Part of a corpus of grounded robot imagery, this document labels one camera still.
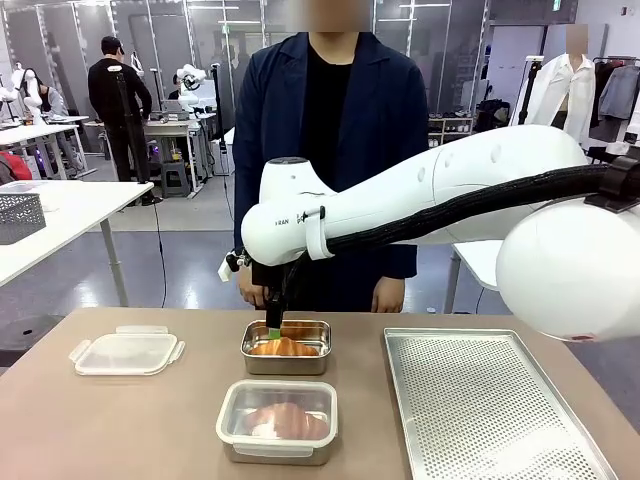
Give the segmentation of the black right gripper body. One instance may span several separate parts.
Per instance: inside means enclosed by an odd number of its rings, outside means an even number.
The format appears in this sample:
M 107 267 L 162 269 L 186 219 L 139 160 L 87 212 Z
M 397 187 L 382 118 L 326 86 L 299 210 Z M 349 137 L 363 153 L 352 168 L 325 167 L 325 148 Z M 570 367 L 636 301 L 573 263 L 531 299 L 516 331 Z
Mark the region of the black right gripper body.
M 252 283 L 263 288 L 266 304 L 288 304 L 296 295 L 300 268 L 301 259 L 277 266 L 267 266 L 253 260 Z

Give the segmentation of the person's right hand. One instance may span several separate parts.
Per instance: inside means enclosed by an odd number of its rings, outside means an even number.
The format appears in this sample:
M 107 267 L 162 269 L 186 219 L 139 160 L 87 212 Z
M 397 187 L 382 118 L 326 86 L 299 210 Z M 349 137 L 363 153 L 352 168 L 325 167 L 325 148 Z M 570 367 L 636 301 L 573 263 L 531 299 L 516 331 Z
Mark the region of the person's right hand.
M 237 285 L 245 302 L 257 309 L 265 307 L 269 289 L 253 283 L 252 269 L 250 267 L 240 268 L 237 273 Z

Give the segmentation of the person's left hand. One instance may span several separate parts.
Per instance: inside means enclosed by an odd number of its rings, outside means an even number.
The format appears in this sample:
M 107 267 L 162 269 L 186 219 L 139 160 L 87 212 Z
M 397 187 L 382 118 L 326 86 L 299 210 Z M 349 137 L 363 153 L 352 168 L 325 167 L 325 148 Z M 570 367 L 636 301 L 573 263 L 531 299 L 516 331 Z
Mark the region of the person's left hand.
M 406 283 L 404 279 L 381 277 L 371 304 L 372 313 L 400 313 L 403 310 Z

